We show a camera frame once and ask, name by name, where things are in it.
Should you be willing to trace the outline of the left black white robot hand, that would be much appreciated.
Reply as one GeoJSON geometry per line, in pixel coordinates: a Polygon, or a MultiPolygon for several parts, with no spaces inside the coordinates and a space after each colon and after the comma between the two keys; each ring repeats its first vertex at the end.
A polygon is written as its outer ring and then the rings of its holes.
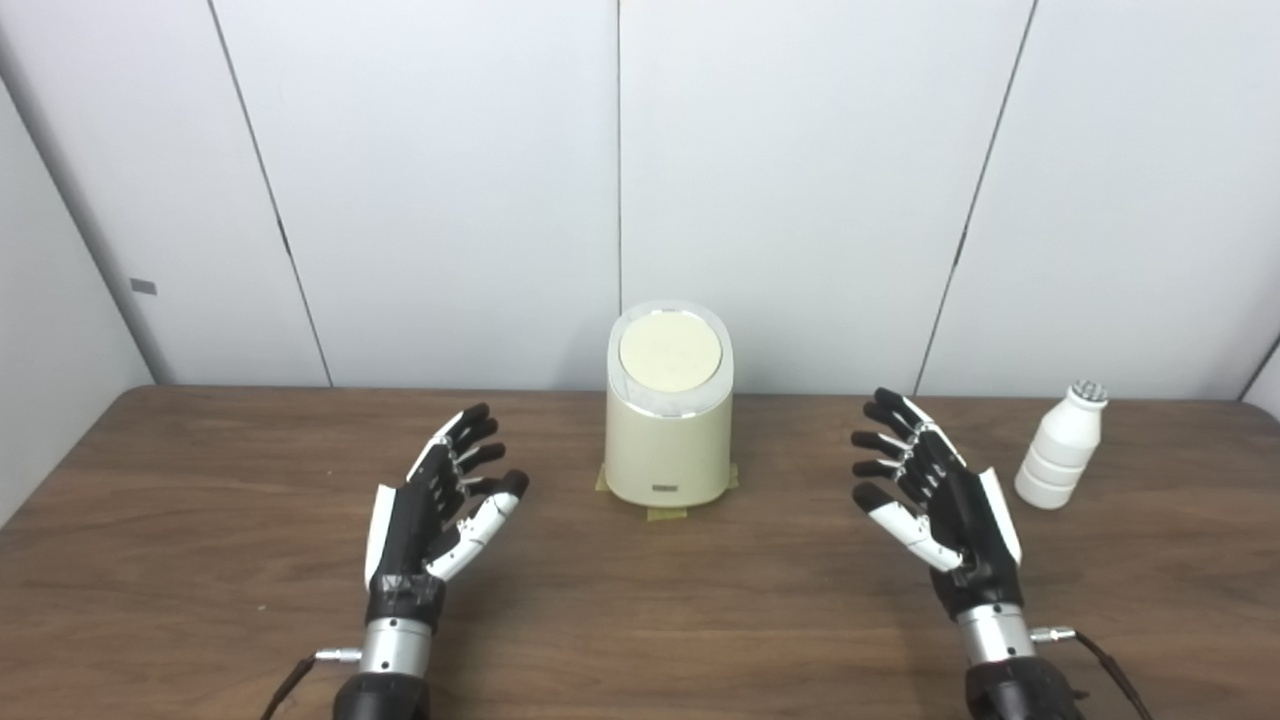
{"type": "Polygon", "coordinates": [[[529,488],[520,470],[471,477],[504,457],[504,445],[490,441],[498,428],[488,404],[466,407],[428,439],[399,486],[378,487],[364,568],[366,623],[438,629],[449,582],[485,550],[529,488]]]}

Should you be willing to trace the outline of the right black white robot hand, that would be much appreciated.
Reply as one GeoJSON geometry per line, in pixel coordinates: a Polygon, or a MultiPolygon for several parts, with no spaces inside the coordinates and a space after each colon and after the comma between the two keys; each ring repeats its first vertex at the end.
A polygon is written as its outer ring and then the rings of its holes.
{"type": "Polygon", "coordinates": [[[993,469],[974,471],[936,420],[909,397],[878,388],[867,418],[886,433],[855,430],[855,505],[928,568],[951,620],[980,606],[1023,606],[1021,544],[993,469]]]}

